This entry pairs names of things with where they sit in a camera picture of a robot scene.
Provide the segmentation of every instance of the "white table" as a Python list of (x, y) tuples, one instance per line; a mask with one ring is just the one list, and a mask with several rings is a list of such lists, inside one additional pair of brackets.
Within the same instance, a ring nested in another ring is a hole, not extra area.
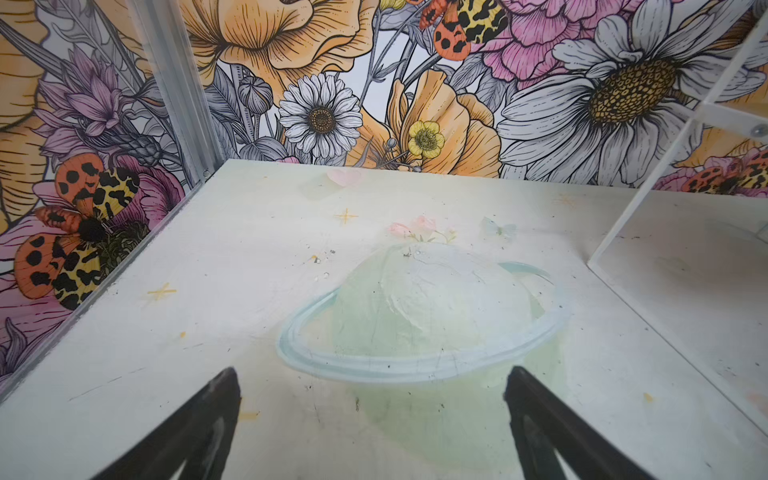
[[(545, 382), (619, 449), (659, 478), (764, 477), (768, 439), (584, 265), (632, 191), (370, 170), (341, 188), (328, 170), (228, 161), (0, 406), (0, 477), (87, 478), (234, 366), (243, 401), (225, 478), (520, 478), (511, 434), (499, 437), (505, 406), (486, 408), (477, 382), (466, 396), (449, 387), (457, 402), (436, 412), (431, 387), (411, 402), (276, 354), (294, 310), (421, 214), (459, 246), (563, 284), (572, 316), (547, 358), (560, 378)], [(344, 224), (346, 209), (357, 217)], [(483, 217), (518, 238), (480, 240)], [(147, 293), (165, 283), (177, 292)], [(497, 395), (504, 376), (480, 386)], [(379, 395), (396, 400), (381, 408)], [(474, 430), (488, 420), (494, 432)], [(468, 440), (488, 445), (452, 455)]]

